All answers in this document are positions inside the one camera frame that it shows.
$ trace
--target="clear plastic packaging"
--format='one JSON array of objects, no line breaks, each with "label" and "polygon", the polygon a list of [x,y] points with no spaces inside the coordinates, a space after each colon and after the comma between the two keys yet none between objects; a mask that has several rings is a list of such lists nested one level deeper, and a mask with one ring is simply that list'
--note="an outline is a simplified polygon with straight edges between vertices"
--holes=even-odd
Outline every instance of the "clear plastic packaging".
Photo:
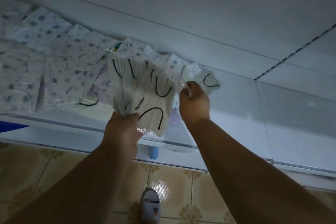
[{"label": "clear plastic packaging", "polygon": [[107,54],[113,107],[122,115],[138,112],[138,130],[161,137],[172,111],[174,96],[186,86],[181,75],[161,54],[146,44],[127,39],[118,52]]},{"label": "clear plastic packaging", "polygon": [[0,40],[0,113],[35,111],[43,66],[35,50]]}]

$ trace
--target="person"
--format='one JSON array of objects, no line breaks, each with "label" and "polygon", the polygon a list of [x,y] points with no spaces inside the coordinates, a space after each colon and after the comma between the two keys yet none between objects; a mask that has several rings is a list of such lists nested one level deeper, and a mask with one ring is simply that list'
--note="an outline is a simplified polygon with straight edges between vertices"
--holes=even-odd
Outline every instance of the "person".
[{"label": "person", "polygon": [[[238,224],[336,223],[304,187],[250,152],[210,119],[208,96],[195,82],[180,94],[180,114]],[[65,177],[6,223],[108,223],[127,168],[137,154],[139,114],[108,121],[103,141]],[[142,216],[157,223],[156,192],[144,192]]]}]

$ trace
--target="tiled floor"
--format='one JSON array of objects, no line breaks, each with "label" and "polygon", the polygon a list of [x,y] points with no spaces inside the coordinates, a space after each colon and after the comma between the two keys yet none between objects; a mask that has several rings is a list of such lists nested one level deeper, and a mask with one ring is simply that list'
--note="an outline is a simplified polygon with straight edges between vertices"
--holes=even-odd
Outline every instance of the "tiled floor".
[{"label": "tiled floor", "polygon": [[[85,156],[0,143],[0,224],[48,190]],[[134,162],[111,210],[111,224],[138,223],[145,188],[159,194],[160,224],[235,223],[210,175]],[[336,209],[336,193],[310,192]]]}]

